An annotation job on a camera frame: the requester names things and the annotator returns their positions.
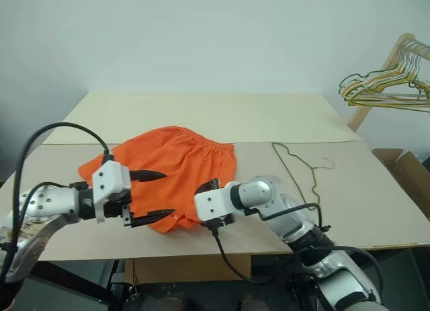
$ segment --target elastic waistband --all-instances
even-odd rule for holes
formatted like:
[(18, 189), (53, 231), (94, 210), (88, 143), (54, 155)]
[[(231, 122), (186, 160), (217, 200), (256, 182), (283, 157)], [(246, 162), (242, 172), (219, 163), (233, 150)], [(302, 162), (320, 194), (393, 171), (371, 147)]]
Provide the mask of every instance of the elastic waistband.
[(191, 131), (188, 128), (183, 128), (181, 126), (175, 126), (175, 127), (179, 129), (179, 132), (181, 134), (184, 134), (184, 135), (188, 136), (189, 138), (197, 141), (200, 144), (204, 144), (206, 146), (211, 146), (212, 148), (218, 148), (220, 150), (233, 151), (233, 149), (234, 149), (233, 144), (229, 144), (229, 143), (217, 143), (217, 142), (214, 142), (212, 140), (209, 140), (208, 138), (205, 138), (204, 136), (201, 136), (200, 134), (197, 134), (197, 133)]

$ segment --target orange cloth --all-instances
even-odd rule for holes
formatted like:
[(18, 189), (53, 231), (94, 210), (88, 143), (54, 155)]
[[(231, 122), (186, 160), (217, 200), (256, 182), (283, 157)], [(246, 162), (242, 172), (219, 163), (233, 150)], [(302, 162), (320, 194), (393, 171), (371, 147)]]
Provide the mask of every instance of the orange cloth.
[[(213, 142), (177, 126), (141, 134), (113, 149), (115, 160), (132, 170), (153, 170), (166, 178), (149, 182), (132, 181), (130, 210), (135, 217), (149, 211), (175, 209), (171, 215), (150, 224), (166, 233), (181, 225), (199, 224), (194, 192), (203, 183), (219, 178), (222, 185), (232, 181), (236, 157), (232, 144)], [(101, 166), (101, 156), (79, 167), (81, 177), (91, 184), (92, 174)]]

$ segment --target beige table surface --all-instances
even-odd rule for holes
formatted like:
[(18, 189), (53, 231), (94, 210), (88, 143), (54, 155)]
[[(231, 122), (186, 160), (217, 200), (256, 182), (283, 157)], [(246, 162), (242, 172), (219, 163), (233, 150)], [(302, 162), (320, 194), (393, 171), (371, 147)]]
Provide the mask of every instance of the beige table surface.
[[(372, 248), (416, 246), (430, 242), (430, 223), (397, 185), (385, 167), (362, 140), (336, 143), (291, 144), (291, 150), (311, 165), (327, 165), (317, 170), (318, 192), (324, 224), (333, 228), (328, 235), (339, 245)], [(238, 143), (236, 180), (274, 174), (285, 181), (288, 193), (298, 192), (280, 165), (270, 143)], [(77, 167), (101, 153), (96, 144), (43, 145), (27, 159), (22, 189), (41, 181), (70, 183), (81, 178)], [(296, 159), (286, 163), (308, 200), (311, 174)], [(0, 189), (0, 215), (11, 209), (12, 180)], [(220, 230), (227, 253), (276, 253), (288, 251), (277, 236), (256, 216), (238, 218)], [(159, 234), (148, 226), (126, 228), (119, 218), (104, 224), (86, 220), (59, 230), (48, 243), (41, 260), (123, 259), (218, 253), (214, 239), (202, 227)]]
[[(185, 126), (218, 142), (358, 140), (321, 94), (147, 94), (90, 92), (64, 119), (119, 144), (163, 126)], [(44, 144), (95, 144), (72, 128)]]

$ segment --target white wall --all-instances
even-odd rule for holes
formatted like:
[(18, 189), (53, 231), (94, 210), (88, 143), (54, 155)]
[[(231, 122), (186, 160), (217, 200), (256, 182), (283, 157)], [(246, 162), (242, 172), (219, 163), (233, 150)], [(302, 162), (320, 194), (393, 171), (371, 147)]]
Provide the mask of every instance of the white wall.
[[(89, 90), (323, 92), (347, 119), (339, 81), (379, 69), (401, 33), (430, 44), (429, 2), (0, 0), (0, 169)], [(424, 158), (429, 123), (373, 109), (359, 133)]]

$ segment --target wooden board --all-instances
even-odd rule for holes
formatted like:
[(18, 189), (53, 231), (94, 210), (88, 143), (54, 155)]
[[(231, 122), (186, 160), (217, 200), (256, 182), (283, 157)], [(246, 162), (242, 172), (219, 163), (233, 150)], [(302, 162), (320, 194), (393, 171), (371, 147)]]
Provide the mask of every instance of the wooden board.
[[(185, 126), (218, 142), (342, 142), (357, 140), (321, 94), (126, 94), (91, 92), (64, 119), (97, 132), (107, 143), (154, 128)], [(45, 144), (94, 144), (72, 128)]]
[[(228, 260), (243, 275), (251, 276), (250, 254), (229, 254)], [(127, 283), (169, 283), (193, 281), (234, 281), (234, 274), (220, 255), (147, 257), (128, 259), (124, 280)]]
[[(290, 148), (311, 165), (327, 165), (323, 157), (335, 164), (333, 170), (317, 170), (316, 177), (324, 224), (333, 226), (328, 235), (337, 244), (379, 249), (430, 242), (430, 223), (364, 141), (291, 144)], [(42, 181), (66, 184), (78, 181), (77, 167), (100, 152), (101, 147), (95, 144), (41, 146), (26, 161), (22, 189)], [(238, 181), (274, 174), (285, 181), (290, 196), (300, 199), (269, 143), (236, 144), (235, 152)], [(313, 201), (309, 170), (297, 160), (285, 159), (306, 198)], [(10, 211), (11, 198), (12, 180), (9, 179), (0, 189), (0, 216)], [(237, 218), (236, 223), (220, 230), (220, 239), (227, 253), (289, 251), (257, 216)], [(103, 224), (86, 220), (59, 230), (49, 241), (41, 260), (213, 254), (218, 254), (218, 247), (202, 227), (164, 235), (147, 226), (127, 228), (121, 219), (108, 218)]]

